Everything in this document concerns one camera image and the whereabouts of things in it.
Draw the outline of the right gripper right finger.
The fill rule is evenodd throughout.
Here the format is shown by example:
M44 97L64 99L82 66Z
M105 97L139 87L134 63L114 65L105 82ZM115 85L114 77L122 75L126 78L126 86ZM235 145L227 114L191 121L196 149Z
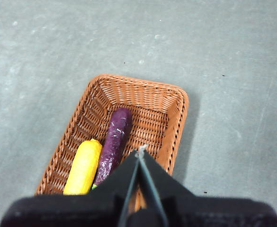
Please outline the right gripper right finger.
M148 153L138 153L146 203L169 227L277 227L266 203L243 198L196 196L174 180Z

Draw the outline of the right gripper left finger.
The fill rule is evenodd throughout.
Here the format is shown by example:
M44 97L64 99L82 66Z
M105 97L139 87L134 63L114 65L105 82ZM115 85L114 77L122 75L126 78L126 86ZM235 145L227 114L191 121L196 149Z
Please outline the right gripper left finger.
M99 186L86 195L49 194L13 202L4 214L2 227L103 227L116 226L122 213L131 209L136 186L136 151Z

